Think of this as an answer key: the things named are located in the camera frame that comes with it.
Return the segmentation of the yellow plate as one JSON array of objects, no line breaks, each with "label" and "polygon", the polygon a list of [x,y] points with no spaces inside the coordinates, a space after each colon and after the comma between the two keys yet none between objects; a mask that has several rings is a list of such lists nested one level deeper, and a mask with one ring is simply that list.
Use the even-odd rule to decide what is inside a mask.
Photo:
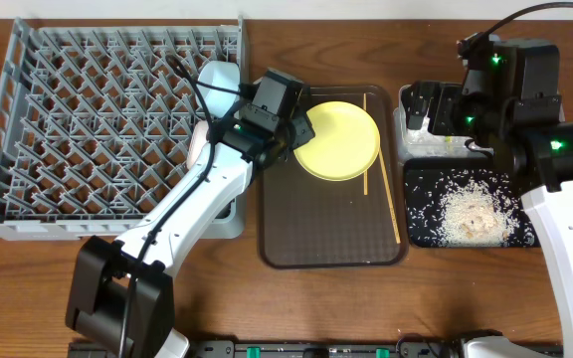
[{"label": "yellow plate", "polygon": [[346,181],[362,175],[380,149],[375,120],[361,107],[345,101],[328,101],[307,113],[314,138],[294,151],[300,166],[327,181]]}]

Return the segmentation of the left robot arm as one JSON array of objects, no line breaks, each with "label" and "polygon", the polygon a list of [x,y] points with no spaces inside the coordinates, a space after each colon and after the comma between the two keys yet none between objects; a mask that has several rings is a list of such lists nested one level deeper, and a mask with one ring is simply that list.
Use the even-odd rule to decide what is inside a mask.
[{"label": "left robot arm", "polygon": [[241,89],[222,118],[207,121],[207,143],[163,200],[114,241],[92,236],[78,252],[65,323],[118,357],[187,354],[173,294],[187,255],[259,172],[314,137],[302,81],[269,69]]}]

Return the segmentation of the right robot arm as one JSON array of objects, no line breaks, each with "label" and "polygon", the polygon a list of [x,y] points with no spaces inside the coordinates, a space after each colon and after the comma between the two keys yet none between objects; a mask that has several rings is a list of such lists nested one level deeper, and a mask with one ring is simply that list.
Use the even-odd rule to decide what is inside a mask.
[{"label": "right robot arm", "polygon": [[395,112],[406,228],[421,248],[539,247],[573,357],[573,122],[560,53],[540,39],[461,42],[461,83],[417,81]]}]

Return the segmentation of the light blue bowl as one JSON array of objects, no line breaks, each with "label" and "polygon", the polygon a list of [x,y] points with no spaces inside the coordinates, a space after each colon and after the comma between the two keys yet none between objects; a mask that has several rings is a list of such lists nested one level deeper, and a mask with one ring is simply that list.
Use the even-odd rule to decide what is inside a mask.
[{"label": "light blue bowl", "polygon": [[225,115],[239,99],[240,82],[240,69],[235,63],[212,61],[203,67],[198,90],[213,117]]}]

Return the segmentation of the white bowl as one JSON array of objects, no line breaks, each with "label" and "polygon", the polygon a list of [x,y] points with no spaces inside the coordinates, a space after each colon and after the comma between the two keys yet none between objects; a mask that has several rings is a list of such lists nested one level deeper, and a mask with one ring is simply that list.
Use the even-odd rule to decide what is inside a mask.
[{"label": "white bowl", "polygon": [[203,147],[208,143],[209,125],[206,120],[198,121],[191,136],[186,167],[191,169],[198,160]]}]

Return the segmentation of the wooden chopstick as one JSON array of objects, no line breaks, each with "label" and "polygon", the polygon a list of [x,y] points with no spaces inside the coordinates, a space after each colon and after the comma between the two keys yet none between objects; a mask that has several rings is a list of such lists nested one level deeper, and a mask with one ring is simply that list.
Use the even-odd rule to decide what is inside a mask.
[{"label": "wooden chopstick", "polygon": [[[364,93],[362,97],[362,109],[367,110],[367,94]],[[368,168],[363,172],[363,195],[368,195]]]},{"label": "wooden chopstick", "polygon": [[394,200],[393,200],[393,195],[392,195],[393,193],[391,190],[388,172],[387,172],[387,168],[386,168],[386,163],[385,163],[385,159],[384,159],[384,155],[383,155],[383,151],[382,151],[381,147],[379,148],[379,151],[378,151],[378,159],[379,159],[380,170],[381,170],[381,174],[382,174],[382,180],[384,183],[386,200],[387,200],[389,216],[390,216],[391,224],[392,224],[392,228],[393,228],[393,233],[394,233],[394,237],[395,237],[395,242],[397,245],[401,245],[401,237],[400,237],[400,233],[399,233],[399,229],[398,229],[398,225],[397,225],[397,218],[396,218]]}]

